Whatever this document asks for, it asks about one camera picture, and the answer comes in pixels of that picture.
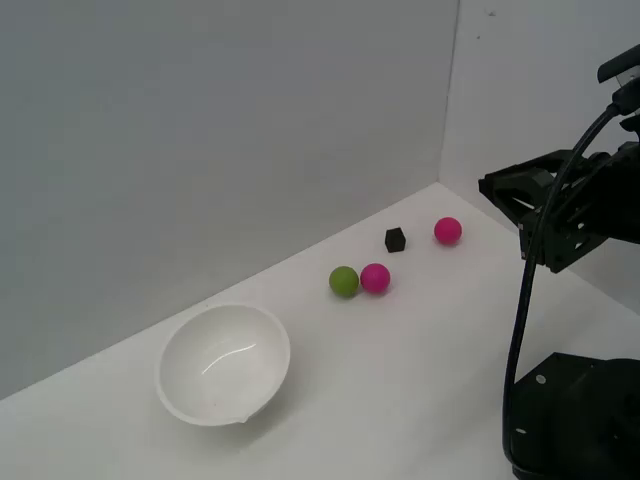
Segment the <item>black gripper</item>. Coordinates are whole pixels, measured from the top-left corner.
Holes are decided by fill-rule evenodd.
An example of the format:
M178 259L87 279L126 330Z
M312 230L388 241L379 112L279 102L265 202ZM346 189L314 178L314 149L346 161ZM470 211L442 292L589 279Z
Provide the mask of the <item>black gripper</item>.
M523 258L528 256L533 228L555 174L568 157L568 150L556 150L486 174L478 181L480 193L518 225ZM586 231L585 220L592 202L586 198L585 182L609 157L606 152L596 152L574 164L544 227L539 265L557 273L602 243L601 237Z

